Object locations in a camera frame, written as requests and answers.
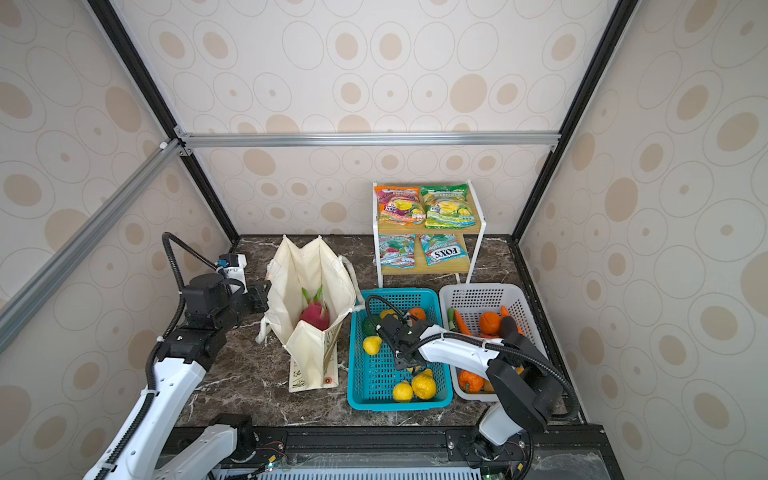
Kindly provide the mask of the large yellow citrus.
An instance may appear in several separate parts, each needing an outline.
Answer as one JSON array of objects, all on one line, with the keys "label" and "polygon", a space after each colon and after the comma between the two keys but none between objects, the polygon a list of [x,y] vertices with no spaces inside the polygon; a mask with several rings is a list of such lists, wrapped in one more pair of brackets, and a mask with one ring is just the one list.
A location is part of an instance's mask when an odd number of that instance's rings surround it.
[{"label": "large yellow citrus", "polygon": [[431,369],[424,369],[411,380],[413,394],[420,400],[431,400],[437,394],[437,384]]}]

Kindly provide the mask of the pink dragon fruit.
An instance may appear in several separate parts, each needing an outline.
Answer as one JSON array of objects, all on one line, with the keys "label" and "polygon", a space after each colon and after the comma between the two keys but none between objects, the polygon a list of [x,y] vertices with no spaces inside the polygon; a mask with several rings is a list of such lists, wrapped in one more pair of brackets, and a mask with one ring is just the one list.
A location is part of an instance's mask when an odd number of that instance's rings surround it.
[{"label": "pink dragon fruit", "polygon": [[302,295],[307,306],[301,312],[299,320],[320,331],[327,330],[330,326],[330,314],[327,303],[324,301],[323,287],[320,286],[314,295],[311,295],[307,289],[303,288]]}]

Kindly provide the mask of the floral cream grocery tote bag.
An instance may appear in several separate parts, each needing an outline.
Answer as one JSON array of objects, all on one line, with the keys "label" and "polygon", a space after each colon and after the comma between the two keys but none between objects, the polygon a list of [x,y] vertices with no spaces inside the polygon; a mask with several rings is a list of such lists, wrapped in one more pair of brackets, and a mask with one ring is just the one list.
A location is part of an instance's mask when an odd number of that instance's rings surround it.
[{"label": "floral cream grocery tote bag", "polygon": [[303,247],[284,237],[267,266],[269,310],[256,340],[274,333],[290,355],[291,393],[338,385],[337,341],[344,320],[363,309],[352,263],[318,237]]}]

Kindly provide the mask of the orange pink snack bag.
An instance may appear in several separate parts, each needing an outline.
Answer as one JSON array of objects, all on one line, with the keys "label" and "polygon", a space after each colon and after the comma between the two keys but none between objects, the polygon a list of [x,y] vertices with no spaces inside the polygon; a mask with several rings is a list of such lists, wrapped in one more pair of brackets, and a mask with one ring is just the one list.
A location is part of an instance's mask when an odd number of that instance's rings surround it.
[{"label": "orange pink snack bag", "polygon": [[418,225],[426,219],[417,187],[377,186],[374,188],[378,222],[397,225]]}]

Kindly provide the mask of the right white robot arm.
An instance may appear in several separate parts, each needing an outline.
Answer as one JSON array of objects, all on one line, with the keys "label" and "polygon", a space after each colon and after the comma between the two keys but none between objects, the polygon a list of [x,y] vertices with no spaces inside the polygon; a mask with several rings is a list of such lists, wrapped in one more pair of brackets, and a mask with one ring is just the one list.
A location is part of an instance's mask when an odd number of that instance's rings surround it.
[{"label": "right white robot arm", "polygon": [[512,318],[504,318],[501,326],[503,338],[485,339],[428,322],[409,326],[387,315],[376,330],[398,370],[443,363],[489,381],[497,403],[476,425],[475,444],[497,448],[523,431],[542,432],[550,420],[578,414],[575,389],[566,376],[517,332]]}]

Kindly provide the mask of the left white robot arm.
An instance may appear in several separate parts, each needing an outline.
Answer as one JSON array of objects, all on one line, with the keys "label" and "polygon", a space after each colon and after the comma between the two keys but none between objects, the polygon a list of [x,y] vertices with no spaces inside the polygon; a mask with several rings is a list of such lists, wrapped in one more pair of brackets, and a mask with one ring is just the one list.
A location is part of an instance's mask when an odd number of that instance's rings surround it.
[{"label": "left white robot arm", "polygon": [[88,479],[205,479],[221,462],[246,463],[258,450],[251,420],[220,414],[165,464],[161,453],[179,415],[211,369],[230,330],[268,309],[268,280],[246,285],[220,273],[194,278],[181,291],[185,323],[152,348],[147,386]]}]

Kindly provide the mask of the green red candy bag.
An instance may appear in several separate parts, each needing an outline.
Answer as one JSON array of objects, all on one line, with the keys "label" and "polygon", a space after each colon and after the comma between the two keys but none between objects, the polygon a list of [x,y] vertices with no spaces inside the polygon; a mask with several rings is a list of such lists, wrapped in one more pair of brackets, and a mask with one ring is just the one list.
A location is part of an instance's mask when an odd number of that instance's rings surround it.
[{"label": "green red candy bag", "polygon": [[416,265],[415,238],[412,235],[382,235],[379,261],[383,267],[409,269]]}]

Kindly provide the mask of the yellow lemon top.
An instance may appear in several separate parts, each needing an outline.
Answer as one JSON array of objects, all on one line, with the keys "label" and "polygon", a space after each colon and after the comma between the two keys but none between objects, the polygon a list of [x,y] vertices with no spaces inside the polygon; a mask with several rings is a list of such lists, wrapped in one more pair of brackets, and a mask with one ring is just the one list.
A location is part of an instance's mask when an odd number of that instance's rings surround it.
[{"label": "yellow lemon top", "polygon": [[393,317],[397,317],[397,315],[398,315],[398,314],[397,314],[397,312],[396,312],[395,310],[393,310],[393,309],[388,309],[388,310],[384,310],[384,311],[380,312],[380,314],[379,314],[379,318],[380,318],[380,319],[384,319],[384,318],[386,318],[387,316],[393,316]]}]

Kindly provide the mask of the yellow lemon front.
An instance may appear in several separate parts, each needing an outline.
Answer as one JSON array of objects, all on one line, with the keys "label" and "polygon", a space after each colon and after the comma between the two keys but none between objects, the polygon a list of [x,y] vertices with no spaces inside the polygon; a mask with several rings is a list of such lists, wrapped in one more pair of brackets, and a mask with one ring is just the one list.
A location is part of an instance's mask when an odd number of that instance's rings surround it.
[{"label": "yellow lemon front", "polygon": [[392,397],[395,402],[409,403],[414,397],[411,384],[408,381],[401,381],[396,384],[392,391]]}]

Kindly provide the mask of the orange carrot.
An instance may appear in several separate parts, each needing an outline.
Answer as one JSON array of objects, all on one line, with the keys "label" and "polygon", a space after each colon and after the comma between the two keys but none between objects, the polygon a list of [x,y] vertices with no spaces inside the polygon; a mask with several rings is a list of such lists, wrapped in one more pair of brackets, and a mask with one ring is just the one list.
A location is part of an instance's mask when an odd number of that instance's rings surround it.
[{"label": "orange carrot", "polygon": [[471,330],[469,329],[469,327],[467,326],[467,324],[463,320],[463,317],[461,316],[461,314],[457,310],[453,310],[453,317],[454,317],[454,322],[455,322],[456,326],[458,327],[459,332],[461,334],[463,334],[463,335],[471,336],[472,335]]}]

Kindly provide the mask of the white plastic basket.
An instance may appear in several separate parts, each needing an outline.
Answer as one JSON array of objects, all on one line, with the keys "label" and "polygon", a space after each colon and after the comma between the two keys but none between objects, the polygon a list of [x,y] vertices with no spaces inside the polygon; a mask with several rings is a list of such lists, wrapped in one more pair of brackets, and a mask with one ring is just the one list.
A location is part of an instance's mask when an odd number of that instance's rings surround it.
[{"label": "white plastic basket", "polygon": [[[440,325],[444,328],[460,333],[459,326],[455,321],[455,313],[459,313],[471,335],[480,336],[484,334],[480,328],[483,314],[493,312],[501,318],[509,316],[515,322],[515,333],[525,336],[533,348],[546,360],[549,360],[530,307],[518,286],[502,283],[447,285],[441,288],[439,300],[442,314]],[[455,366],[449,366],[450,381],[455,396],[466,401],[486,403],[498,401],[492,385],[488,382],[476,393],[466,391],[460,379],[461,371],[462,369]],[[558,408],[562,408],[557,405],[562,400],[563,390],[557,381],[554,381],[553,384],[555,385],[556,396],[553,398],[552,410],[556,412]]]}]

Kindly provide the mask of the orange tangerine in white basket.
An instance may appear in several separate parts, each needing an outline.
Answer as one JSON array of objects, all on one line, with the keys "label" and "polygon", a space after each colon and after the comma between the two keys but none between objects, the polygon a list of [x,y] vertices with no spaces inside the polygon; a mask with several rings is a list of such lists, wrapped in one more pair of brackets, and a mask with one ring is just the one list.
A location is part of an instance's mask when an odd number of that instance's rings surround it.
[{"label": "orange tangerine in white basket", "polygon": [[501,330],[502,317],[492,311],[483,313],[479,318],[479,328],[483,335],[496,337]]}]

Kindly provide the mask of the white wooden two-tier shelf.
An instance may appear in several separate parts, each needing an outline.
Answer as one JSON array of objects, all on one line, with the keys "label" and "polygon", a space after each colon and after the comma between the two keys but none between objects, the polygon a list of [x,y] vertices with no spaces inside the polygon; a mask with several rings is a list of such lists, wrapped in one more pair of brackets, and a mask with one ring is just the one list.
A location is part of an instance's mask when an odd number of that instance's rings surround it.
[{"label": "white wooden two-tier shelf", "polygon": [[[476,199],[476,189],[471,180],[463,180],[469,189],[467,195],[467,201],[469,208],[475,217],[476,224],[466,228],[460,229],[429,229],[423,225],[397,225],[391,223],[382,224],[379,221],[380,211],[378,207],[378,200],[375,191],[373,194],[373,220],[372,228],[374,235],[374,247],[375,255],[374,261],[377,270],[378,286],[384,286],[385,276],[398,276],[398,275],[449,275],[454,276],[457,283],[469,284],[472,279],[472,275],[475,271],[476,262],[479,256],[480,247],[486,233],[487,221],[483,213],[483,209]],[[383,266],[380,259],[380,245],[379,240],[382,235],[412,235],[418,237],[422,234],[451,234],[454,235],[459,243],[468,252],[468,257],[461,259],[449,260],[440,264],[429,266],[427,264],[426,256],[423,252],[423,248],[416,239],[415,245],[415,266],[412,268],[402,269],[390,266]]]}]

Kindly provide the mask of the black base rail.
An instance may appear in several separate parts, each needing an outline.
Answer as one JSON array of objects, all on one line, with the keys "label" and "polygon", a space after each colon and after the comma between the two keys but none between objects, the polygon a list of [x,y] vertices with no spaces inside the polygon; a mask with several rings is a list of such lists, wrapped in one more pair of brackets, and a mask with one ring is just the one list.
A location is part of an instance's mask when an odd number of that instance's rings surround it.
[{"label": "black base rail", "polygon": [[255,454],[202,479],[620,479],[605,430],[555,425],[501,446],[469,426],[257,427]]}]

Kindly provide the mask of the black right corner post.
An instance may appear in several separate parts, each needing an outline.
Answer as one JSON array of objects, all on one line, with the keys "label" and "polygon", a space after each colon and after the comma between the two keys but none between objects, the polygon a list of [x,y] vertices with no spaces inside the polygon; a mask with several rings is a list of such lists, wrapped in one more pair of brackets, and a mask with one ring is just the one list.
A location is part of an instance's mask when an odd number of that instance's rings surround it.
[{"label": "black right corner post", "polygon": [[542,170],[536,178],[521,216],[510,236],[512,246],[517,247],[520,244],[525,231],[531,223],[638,4],[638,0],[621,0],[617,2],[559,129],[560,137],[558,143],[546,157]]}]

